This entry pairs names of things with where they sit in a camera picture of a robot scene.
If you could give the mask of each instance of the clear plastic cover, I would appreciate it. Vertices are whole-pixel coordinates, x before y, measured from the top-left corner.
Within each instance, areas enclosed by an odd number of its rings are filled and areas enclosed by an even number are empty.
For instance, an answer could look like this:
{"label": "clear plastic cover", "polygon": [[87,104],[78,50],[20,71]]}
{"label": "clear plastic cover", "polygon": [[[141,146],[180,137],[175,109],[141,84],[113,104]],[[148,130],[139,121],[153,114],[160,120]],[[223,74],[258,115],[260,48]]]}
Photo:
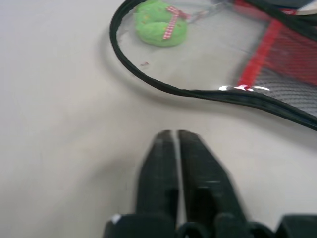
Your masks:
{"label": "clear plastic cover", "polygon": [[147,0],[117,36],[127,58],[161,82],[262,93],[317,116],[317,43],[243,0]]}

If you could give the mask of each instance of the black piping edge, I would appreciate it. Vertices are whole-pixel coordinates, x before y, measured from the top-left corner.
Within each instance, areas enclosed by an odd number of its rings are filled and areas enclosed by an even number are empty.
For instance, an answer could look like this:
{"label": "black piping edge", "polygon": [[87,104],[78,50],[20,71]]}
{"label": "black piping edge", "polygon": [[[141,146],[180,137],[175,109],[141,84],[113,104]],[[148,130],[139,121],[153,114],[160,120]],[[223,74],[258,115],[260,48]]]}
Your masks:
{"label": "black piping edge", "polygon": [[[232,103],[252,108],[257,108],[268,113],[280,116],[282,118],[291,120],[308,128],[317,131],[317,118],[310,115],[294,106],[281,102],[277,99],[271,98],[260,93],[242,91],[242,90],[230,90],[230,91],[203,91],[203,90],[186,90],[179,89],[174,86],[160,82],[154,78],[151,78],[141,72],[136,66],[134,66],[129,59],[121,51],[117,41],[117,31],[121,24],[123,17],[131,11],[138,4],[145,2],[146,0],[126,0],[115,12],[110,23],[109,36],[113,50],[120,60],[120,62],[136,77],[144,81],[145,83],[159,89],[165,93],[183,96],[205,99],[210,101],[219,101]],[[254,5],[262,11],[265,11],[270,16],[280,20],[289,28],[299,32],[300,34],[317,41],[317,31],[305,24],[302,21],[297,20],[291,15],[286,15],[278,8],[272,6],[269,3],[262,0],[245,0],[248,3]]]}

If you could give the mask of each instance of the black plastic object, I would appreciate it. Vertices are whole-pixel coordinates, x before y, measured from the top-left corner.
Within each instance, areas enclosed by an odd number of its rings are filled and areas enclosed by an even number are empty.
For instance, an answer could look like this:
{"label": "black plastic object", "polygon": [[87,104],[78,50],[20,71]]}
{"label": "black plastic object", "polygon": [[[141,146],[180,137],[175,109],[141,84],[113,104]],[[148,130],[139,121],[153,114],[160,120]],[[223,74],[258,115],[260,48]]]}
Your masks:
{"label": "black plastic object", "polygon": [[198,135],[179,131],[188,222],[176,228],[178,182],[170,131],[163,131],[141,168],[135,214],[116,216],[104,238],[316,238],[317,216],[285,216],[276,233],[248,221],[230,179]]}
{"label": "black plastic object", "polygon": [[[180,89],[151,78],[140,71],[135,65],[131,63],[131,61],[120,49],[117,41],[117,31],[121,25],[123,17],[142,2],[145,2],[145,0],[126,0],[114,14],[109,29],[110,41],[115,54],[117,55],[120,62],[133,75],[147,84],[169,94],[253,107],[317,130],[317,118],[315,116],[273,97],[269,97],[261,93],[235,89],[228,91]],[[267,13],[272,18],[277,19],[279,22],[283,23],[283,25],[300,33],[302,36],[313,41],[317,41],[317,30],[312,26],[315,25],[315,23],[312,25],[309,24],[311,21],[313,21],[312,18],[305,18],[307,20],[302,20],[303,17],[286,15],[279,8],[265,0],[245,0],[245,2]]]}

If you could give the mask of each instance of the white surface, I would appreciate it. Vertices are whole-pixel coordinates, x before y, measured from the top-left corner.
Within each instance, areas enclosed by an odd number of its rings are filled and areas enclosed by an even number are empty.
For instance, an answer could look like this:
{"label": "white surface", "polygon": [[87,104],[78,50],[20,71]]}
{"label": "white surface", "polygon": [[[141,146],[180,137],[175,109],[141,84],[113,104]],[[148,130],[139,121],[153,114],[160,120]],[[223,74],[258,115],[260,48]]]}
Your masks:
{"label": "white surface", "polygon": [[0,3],[0,237],[99,238],[132,210],[135,172],[162,129],[199,133],[251,219],[317,213],[317,133],[234,105],[172,97],[114,57],[120,2]]}

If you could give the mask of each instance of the red gingham ribbon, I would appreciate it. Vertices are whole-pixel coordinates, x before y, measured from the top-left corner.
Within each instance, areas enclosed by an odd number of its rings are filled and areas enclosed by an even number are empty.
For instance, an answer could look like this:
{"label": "red gingham ribbon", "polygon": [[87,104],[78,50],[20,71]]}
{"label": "red gingham ribbon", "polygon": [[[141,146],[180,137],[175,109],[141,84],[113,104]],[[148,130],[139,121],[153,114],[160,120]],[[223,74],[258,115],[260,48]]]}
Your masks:
{"label": "red gingham ribbon", "polygon": [[171,13],[173,13],[172,19],[170,20],[168,27],[164,33],[163,39],[169,39],[172,36],[172,33],[174,31],[175,28],[175,24],[177,22],[177,18],[178,17],[182,17],[184,19],[187,19],[190,17],[190,15],[184,13],[183,11],[177,9],[174,6],[168,6],[166,8],[166,10],[170,11]]}

